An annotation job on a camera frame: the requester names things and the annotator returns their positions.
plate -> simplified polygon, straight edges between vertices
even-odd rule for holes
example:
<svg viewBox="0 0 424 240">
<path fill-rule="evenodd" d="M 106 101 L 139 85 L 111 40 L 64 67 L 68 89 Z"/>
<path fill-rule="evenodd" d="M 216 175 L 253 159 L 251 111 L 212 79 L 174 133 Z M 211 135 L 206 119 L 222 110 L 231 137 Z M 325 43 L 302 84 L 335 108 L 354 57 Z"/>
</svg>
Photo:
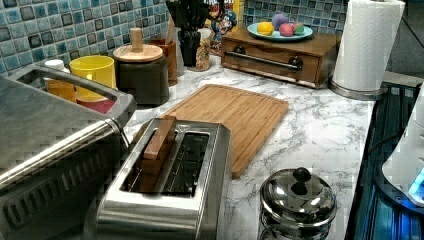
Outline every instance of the plate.
<svg viewBox="0 0 424 240">
<path fill-rule="evenodd" d="M 253 34 L 257 37 L 268 39 L 268 40 L 271 40 L 271 41 L 278 41 L 278 42 L 295 41 L 295 40 L 299 40 L 299 39 L 308 37 L 308 36 L 312 35 L 312 33 L 313 33 L 312 29 L 310 29 L 308 27 L 304 27 L 305 29 L 303 30 L 303 35 L 293 35 L 291 37 L 283 37 L 283 36 L 280 35 L 279 31 L 274 31 L 272 33 L 272 35 L 266 36 L 266 35 L 262 35 L 262 34 L 258 33 L 258 31 L 257 31 L 258 24 L 259 23 L 254 23 L 254 24 L 249 25 L 247 27 L 247 30 L 251 34 Z"/>
</svg>

toaster oven handle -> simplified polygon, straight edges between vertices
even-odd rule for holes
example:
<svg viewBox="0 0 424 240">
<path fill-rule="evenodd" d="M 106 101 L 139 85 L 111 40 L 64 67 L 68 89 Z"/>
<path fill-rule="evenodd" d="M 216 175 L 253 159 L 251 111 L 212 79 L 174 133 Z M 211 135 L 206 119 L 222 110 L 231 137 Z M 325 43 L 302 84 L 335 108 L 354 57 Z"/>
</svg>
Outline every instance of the toaster oven handle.
<svg viewBox="0 0 424 240">
<path fill-rule="evenodd" d="M 109 109 L 106 115 L 114 119 L 115 122 L 123 128 L 131 118 L 131 115 L 137 108 L 137 103 L 132 95 L 120 92 L 116 89 L 107 87 L 100 83 L 87 80 L 85 78 L 75 76 L 70 73 L 62 72 L 56 69 L 51 69 L 39 65 L 28 65 L 18 72 L 14 73 L 9 79 L 16 80 L 30 85 L 36 79 L 47 77 L 52 79 L 59 79 L 64 82 L 71 83 L 76 86 L 86 88 L 99 95 L 102 95 L 115 102 Z"/>
<path fill-rule="evenodd" d="M 237 52 L 224 52 L 225 55 L 228 56 L 233 56 L 233 57 L 239 57 L 239 58 L 245 58 L 245 59 L 249 59 L 249 60 L 253 60 L 253 61 L 257 61 L 257 62 L 263 62 L 263 63 L 268 63 L 268 64 L 272 64 L 272 65 L 277 65 L 279 67 L 285 67 L 288 69 L 292 69 L 292 70 L 302 70 L 303 67 L 303 61 L 300 57 L 291 57 L 289 59 L 288 63 L 280 63 L 280 62 L 276 62 L 276 61 L 272 61 L 272 60 L 268 60 L 268 59 L 263 59 L 263 58 L 258 58 L 258 57 L 253 57 L 253 56 L 249 56 L 243 53 L 237 53 Z"/>
</svg>

pot lid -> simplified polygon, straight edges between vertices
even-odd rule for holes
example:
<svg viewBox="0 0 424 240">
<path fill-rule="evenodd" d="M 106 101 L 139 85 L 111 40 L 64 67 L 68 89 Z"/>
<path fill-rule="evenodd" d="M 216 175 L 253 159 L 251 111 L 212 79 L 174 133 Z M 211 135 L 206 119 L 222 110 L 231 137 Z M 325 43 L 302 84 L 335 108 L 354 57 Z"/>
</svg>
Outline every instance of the pot lid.
<svg viewBox="0 0 424 240">
<path fill-rule="evenodd" d="M 143 44 L 143 33 L 140 28 L 130 29 L 131 45 L 117 48 L 113 57 L 122 62 L 151 62 L 163 55 L 162 48 Z"/>
<path fill-rule="evenodd" d="M 330 186 L 306 168 L 284 169 L 271 175 L 261 187 L 264 210 L 280 223 L 314 224 L 331 221 L 336 197 Z"/>
</svg>

utensil holder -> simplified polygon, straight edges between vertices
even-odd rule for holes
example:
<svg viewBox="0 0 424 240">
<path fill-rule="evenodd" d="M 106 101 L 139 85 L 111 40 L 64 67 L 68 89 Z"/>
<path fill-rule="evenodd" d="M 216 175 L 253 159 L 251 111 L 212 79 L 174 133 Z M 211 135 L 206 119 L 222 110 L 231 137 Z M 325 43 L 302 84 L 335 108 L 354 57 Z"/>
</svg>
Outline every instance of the utensil holder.
<svg viewBox="0 0 424 240">
<path fill-rule="evenodd" d="M 166 63 L 168 66 L 168 83 L 169 86 L 174 86 L 178 83 L 177 79 L 177 48 L 175 41 L 171 40 L 169 44 L 165 44 L 165 39 L 153 39 L 150 42 L 151 45 L 156 45 L 162 48 L 163 54 L 166 57 Z"/>
</svg>

yellow cup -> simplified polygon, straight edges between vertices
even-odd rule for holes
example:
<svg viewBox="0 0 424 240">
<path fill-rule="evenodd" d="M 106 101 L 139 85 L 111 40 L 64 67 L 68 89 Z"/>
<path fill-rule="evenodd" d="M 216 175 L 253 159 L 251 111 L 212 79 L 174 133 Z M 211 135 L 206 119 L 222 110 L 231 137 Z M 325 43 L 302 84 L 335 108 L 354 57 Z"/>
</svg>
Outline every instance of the yellow cup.
<svg viewBox="0 0 424 240">
<path fill-rule="evenodd" d="M 107 56 L 86 56 L 77 58 L 69 63 L 71 72 L 74 75 L 83 77 L 110 88 L 116 88 L 115 64 L 111 57 Z M 88 101 L 98 101 L 104 99 L 103 96 L 77 86 L 78 97 Z"/>
</svg>

